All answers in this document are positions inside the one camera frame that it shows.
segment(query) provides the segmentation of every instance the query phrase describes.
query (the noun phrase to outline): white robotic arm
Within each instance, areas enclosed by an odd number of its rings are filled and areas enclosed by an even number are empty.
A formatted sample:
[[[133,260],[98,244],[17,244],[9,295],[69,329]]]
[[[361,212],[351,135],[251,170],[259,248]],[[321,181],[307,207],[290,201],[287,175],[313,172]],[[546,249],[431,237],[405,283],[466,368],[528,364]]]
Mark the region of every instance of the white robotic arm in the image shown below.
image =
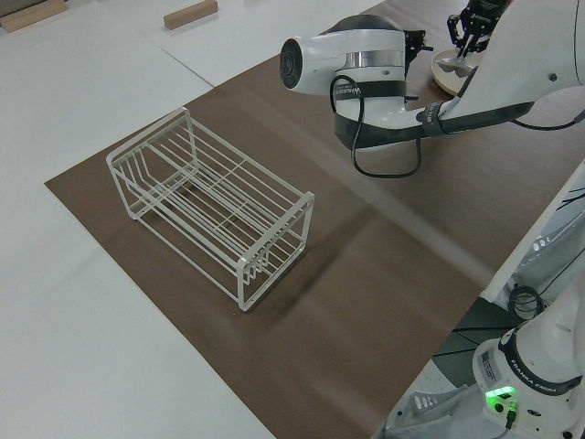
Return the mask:
[[[405,108],[408,32],[377,16],[349,17],[323,35],[289,39],[281,52],[281,77],[292,91],[331,92],[335,134],[348,148],[510,122],[539,98],[582,85],[584,7],[579,0],[513,1],[462,92],[424,109]]]

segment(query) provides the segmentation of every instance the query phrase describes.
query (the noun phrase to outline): green light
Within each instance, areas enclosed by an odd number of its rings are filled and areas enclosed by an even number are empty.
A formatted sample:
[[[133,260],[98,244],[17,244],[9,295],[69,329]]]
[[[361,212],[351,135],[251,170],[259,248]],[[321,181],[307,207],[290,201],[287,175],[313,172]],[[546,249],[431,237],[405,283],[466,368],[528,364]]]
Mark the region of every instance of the green light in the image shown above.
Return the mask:
[[[488,391],[485,394],[485,398],[495,398],[496,396],[500,396],[500,395],[505,395],[507,393],[514,393],[516,391],[516,389],[514,389],[512,386],[504,386],[501,387],[499,389],[494,389],[492,391]]]

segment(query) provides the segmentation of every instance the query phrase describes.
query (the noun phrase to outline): brown table mat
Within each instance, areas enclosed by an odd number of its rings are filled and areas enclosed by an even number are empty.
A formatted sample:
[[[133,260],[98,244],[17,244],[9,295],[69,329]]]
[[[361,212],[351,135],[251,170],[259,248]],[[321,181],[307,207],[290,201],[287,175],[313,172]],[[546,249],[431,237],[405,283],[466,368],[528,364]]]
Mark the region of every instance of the brown table mat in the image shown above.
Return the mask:
[[[461,7],[396,0],[373,12],[445,49]],[[410,68],[417,107],[448,99],[431,57]],[[565,93],[540,116],[577,99]],[[414,177],[368,179],[333,135],[328,100],[285,90],[277,59],[187,107],[316,195],[305,255],[250,313],[127,217],[105,163],[120,143],[47,186],[279,439],[369,437],[585,156],[579,127],[506,124],[423,141]],[[377,161],[407,166],[410,154]]]

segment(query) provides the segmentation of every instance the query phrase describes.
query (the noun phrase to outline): wooden block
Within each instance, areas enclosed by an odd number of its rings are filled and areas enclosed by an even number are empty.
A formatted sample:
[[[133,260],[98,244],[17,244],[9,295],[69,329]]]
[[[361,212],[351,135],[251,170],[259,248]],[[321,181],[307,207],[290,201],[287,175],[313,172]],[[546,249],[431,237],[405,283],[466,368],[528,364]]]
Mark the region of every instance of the wooden block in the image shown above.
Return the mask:
[[[44,20],[50,16],[55,16],[61,12],[67,11],[67,5],[63,0],[47,0],[46,2],[33,5],[14,14],[0,18],[0,25],[8,32],[14,32],[22,27],[26,27]]]
[[[167,29],[176,29],[187,23],[209,16],[218,11],[217,0],[204,0],[196,5],[188,6],[185,9],[173,12],[164,17]]]

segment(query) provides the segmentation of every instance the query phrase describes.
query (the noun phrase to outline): white wire rack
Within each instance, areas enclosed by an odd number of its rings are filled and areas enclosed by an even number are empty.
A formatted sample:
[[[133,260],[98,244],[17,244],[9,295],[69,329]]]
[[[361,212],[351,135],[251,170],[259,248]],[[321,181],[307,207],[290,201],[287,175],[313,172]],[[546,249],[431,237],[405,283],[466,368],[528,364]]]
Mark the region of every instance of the white wire rack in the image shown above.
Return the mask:
[[[178,109],[107,156],[130,217],[247,311],[304,249],[303,193]]]

